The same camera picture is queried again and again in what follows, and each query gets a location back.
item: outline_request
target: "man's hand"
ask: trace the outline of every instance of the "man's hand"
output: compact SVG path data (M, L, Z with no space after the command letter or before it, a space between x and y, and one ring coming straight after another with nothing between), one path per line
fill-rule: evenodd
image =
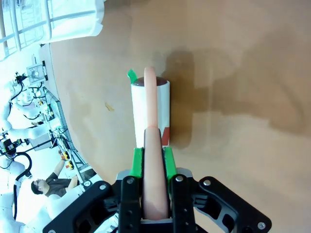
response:
M65 165L65 162L61 160L59 161L58 165L54 169L54 173L56 174L57 177L59 176L60 172L63 170L64 165Z

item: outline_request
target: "person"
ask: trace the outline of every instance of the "person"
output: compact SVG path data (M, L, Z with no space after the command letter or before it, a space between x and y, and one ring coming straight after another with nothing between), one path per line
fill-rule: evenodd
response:
M69 190L73 189L79 184L78 177L74 176L71 179L59 179L58 176L64 167L65 161L61 160L55 167L52 174L46 179L37 179L32 181L31 190L34 194L44 194L49 197L51 194L56 194L59 197L64 196ZM94 170L89 170L85 177L92 177L96 173Z

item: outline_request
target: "wooden table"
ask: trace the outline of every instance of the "wooden table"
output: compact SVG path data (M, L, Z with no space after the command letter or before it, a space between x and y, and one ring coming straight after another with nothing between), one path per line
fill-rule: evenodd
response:
M126 73L153 65L172 82L177 166L220 180L271 218L271 232L309 233L310 10L307 0L108 0L98 37L51 45L76 147L110 183L131 167Z

